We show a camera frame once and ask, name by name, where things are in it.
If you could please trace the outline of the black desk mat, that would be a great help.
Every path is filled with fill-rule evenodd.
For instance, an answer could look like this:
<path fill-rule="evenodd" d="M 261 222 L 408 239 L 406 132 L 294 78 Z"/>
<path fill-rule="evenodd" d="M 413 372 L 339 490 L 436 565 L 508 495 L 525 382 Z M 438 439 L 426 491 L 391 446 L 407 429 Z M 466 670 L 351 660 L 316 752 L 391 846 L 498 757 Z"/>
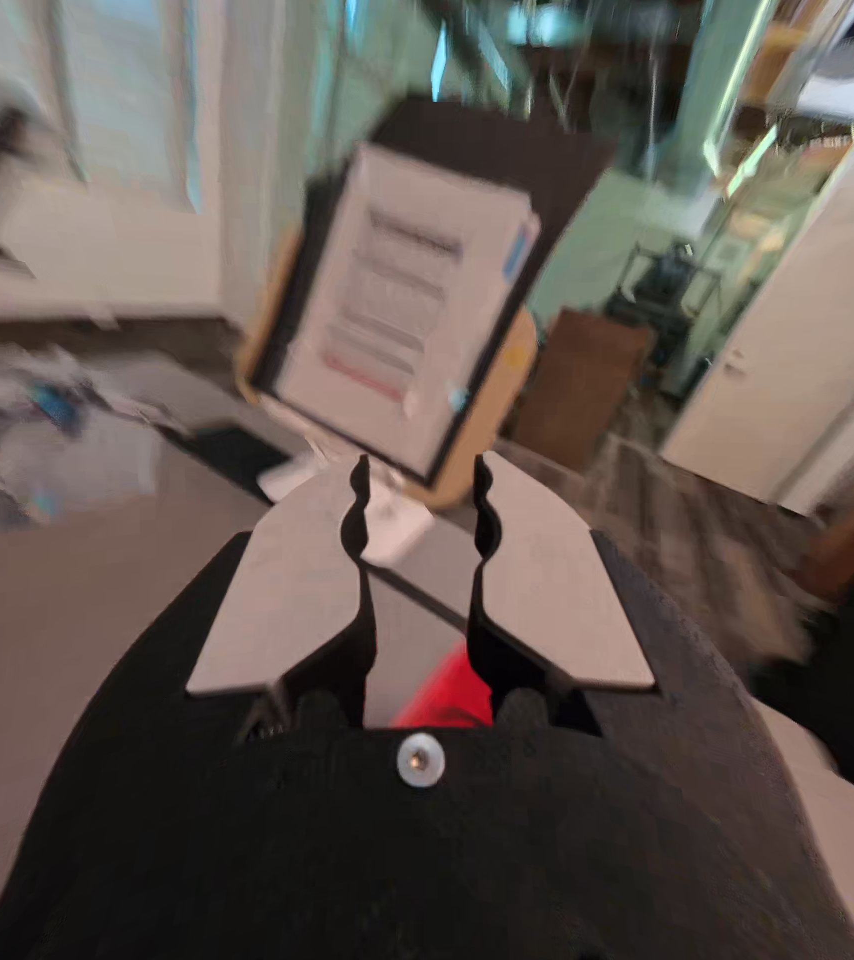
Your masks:
<path fill-rule="evenodd" d="M 154 429 L 176 449 L 233 486 L 267 505 L 274 503 L 262 490 L 259 478 L 289 462 L 288 453 L 237 424 L 214 424 L 186 432 L 158 425 Z"/>

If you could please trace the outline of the white door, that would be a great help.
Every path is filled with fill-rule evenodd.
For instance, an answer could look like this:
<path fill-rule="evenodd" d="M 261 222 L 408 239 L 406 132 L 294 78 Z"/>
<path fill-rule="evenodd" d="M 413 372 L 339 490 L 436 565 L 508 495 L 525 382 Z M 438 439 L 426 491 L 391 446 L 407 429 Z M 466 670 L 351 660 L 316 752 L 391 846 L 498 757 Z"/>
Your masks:
<path fill-rule="evenodd" d="M 660 449 L 773 502 L 854 400 L 854 148 Z"/>

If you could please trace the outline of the black metal cart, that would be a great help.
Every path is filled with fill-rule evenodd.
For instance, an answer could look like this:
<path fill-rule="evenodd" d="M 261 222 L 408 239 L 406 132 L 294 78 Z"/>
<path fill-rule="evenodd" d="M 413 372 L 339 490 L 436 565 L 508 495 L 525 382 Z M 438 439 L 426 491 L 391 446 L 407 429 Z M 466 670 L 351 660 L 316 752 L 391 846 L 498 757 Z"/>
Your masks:
<path fill-rule="evenodd" d="M 603 313 L 631 329 L 654 336 L 649 365 L 660 375 L 659 390 L 675 403 L 685 402 L 709 363 L 699 360 L 667 384 L 670 371 L 683 375 L 682 361 L 696 321 L 710 301 L 721 298 L 722 273 L 697 261 L 693 247 L 675 239 L 657 250 L 635 242 L 630 249 Z"/>

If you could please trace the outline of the clear plastic bin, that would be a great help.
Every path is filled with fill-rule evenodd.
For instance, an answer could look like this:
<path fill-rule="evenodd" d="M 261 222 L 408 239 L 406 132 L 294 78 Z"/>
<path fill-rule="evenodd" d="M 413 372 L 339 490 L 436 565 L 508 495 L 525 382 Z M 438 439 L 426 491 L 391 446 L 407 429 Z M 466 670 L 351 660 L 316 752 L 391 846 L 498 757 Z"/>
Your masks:
<path fill-rule="evenodd" d="M 155 490 L 162 432 L 186 430 L 60 346 L 0 345 L 0 496 L 35 522 Z"/>

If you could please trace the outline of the red plastic bin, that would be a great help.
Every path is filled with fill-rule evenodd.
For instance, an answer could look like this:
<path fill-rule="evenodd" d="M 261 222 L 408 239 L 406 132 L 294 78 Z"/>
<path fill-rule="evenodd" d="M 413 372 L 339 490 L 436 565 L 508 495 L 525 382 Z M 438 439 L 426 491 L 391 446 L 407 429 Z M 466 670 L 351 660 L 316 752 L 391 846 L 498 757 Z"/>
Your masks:
<path fill-rule="evenodd" d="M 488 728 L 493 724 L 491 690 L 471 665 L 460 642 L 389 723 L 392 729 Z"/>

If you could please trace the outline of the wooden-edged black board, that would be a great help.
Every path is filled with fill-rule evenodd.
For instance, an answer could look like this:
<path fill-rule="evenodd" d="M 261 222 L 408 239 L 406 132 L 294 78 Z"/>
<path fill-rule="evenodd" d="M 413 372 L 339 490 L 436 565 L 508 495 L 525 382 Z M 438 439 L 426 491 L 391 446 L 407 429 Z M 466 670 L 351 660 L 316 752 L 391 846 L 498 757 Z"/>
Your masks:
<path fill-rule="evenodd" d="M 565 133 L 490 109 L 409 95 L 396 102 L 337 171 L 308 185 L 304 213 L 277 247 L 248 324 L 235 370 L 241 394 L 303 439 L 318 463 L 367 454 L 302 418 L 271 393 L 318 265 L 355 151 L 370 143 L 406 157 L 529 192 L 541 231 L 506 302 L 492 345 L 473 374 L 465 409 L 455 417 L 426 486 L 400 477 L 400 491 L 432 509 L 452 506 L 473 484 L 473 462 L 495 440 L 524 386 L 537 352 L 534 320 L 525 306 L 555 245 L 609 166 L 612 149 L 589 134 Z M 371 460 L 371 468 L 382 464 Z"/>

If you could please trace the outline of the acrylic sign holder white base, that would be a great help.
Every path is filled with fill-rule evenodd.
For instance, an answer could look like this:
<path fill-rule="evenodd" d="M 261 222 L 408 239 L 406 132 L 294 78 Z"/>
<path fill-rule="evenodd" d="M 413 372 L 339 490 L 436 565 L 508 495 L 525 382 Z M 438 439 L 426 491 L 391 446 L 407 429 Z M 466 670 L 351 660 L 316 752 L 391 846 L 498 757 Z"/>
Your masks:
<path fill-rule="evenodd" d="M 431 528 L 427 485 L 541 220 L 527 190 L 363 143 L 270 391 L 367 452 L 368 544 L 388 567 Z"/>

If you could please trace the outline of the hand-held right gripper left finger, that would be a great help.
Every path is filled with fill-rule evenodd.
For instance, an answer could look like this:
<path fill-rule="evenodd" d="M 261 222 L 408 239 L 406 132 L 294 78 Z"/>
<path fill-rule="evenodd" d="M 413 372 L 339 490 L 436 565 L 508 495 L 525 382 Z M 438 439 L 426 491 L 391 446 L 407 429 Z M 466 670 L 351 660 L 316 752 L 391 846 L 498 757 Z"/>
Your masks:
<path fill-rule="evenodd" d="M 323 690 L 362 728 L 376 623 L 362 564 L 366 455 L 332 462 L 255 526 L 185 686 L 213 697 L 265 693 L 284 717 Z"/>

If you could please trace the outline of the brown box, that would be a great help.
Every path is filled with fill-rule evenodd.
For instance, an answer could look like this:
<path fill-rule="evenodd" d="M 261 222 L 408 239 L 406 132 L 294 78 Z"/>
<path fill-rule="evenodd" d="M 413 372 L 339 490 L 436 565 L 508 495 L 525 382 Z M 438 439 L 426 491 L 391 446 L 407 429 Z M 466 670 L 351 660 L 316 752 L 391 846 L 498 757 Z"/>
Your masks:
<path fill-rule="evenodd" d="M 565 307 L 550 327 L 513 423 L 524 450 L 581 474 L 648 357 L 652 331 Z"/>

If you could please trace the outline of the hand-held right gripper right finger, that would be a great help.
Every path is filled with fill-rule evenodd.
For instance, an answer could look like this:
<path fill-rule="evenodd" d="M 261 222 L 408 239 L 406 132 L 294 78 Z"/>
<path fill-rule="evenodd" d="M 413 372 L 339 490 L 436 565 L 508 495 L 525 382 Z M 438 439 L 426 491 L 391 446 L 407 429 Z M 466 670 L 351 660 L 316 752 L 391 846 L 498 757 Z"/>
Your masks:
<path fill-rule="evenodd" d="M 555 724 L 592 724 L 586 692 L 657 692 L 657 680 L 590 525 L 501 454 L 477 456 L 478 519 L 466 632 L 493 718 L 528 690 Z"/>

